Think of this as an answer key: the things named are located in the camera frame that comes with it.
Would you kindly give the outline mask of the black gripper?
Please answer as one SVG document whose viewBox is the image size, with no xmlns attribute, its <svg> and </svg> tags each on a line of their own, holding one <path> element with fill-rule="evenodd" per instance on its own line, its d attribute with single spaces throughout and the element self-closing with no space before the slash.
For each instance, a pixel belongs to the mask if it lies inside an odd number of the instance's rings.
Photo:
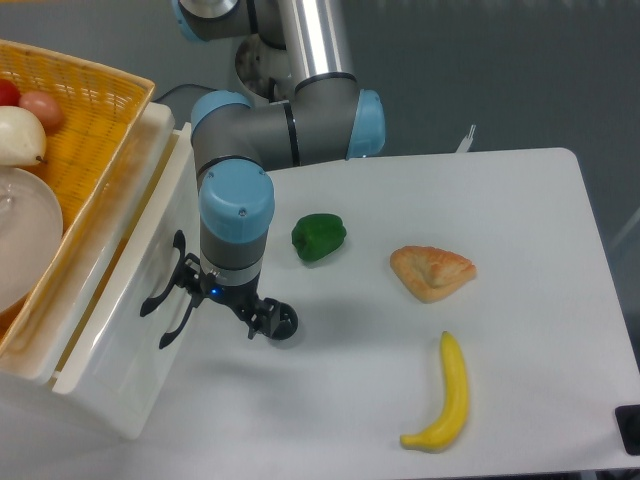
<svg viewBox="0 0 640 480">
<path fill-rule="evenodd" d="M 177 286 L 190 296 L 190 305 L 198 308 L 203 301 L 228 307 L 240 320 L 247 320 L 248 338 L 257 334 L 278 340 L 282 304 L 272 298 L 261 299 L 257 294 L 260 274 L 241 285 L 223 285 L 212 273 L 200 268 L 200 259 L 187 253 L 180 262 Z"/>
</svg>

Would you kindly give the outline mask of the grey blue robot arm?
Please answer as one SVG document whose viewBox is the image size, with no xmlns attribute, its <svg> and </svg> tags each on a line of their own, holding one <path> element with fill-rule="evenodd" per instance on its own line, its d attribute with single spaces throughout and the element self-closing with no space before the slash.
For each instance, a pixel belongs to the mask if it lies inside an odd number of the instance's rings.
<svg viewBox="0 0 640 480">
<path fill-rule="evenodd" d="M 216 90 L 191 112 L 191 146 L 200 216 L 200 251 L 182 232 L 169 280 L 197 308 L 228 307 L 250 334 L 284 340 L 297 330 L 295 310 L 257 293 L 275 211 L 270 172 L 381 151 L 386 138 L 379 95 L 354 74 L 342 6 L 337 1 L 176 1 L 185 37 L 196 42 L 255 35 L 266 52 L 282 53 L 289 97 L 254 106 Z"/>
</svg>

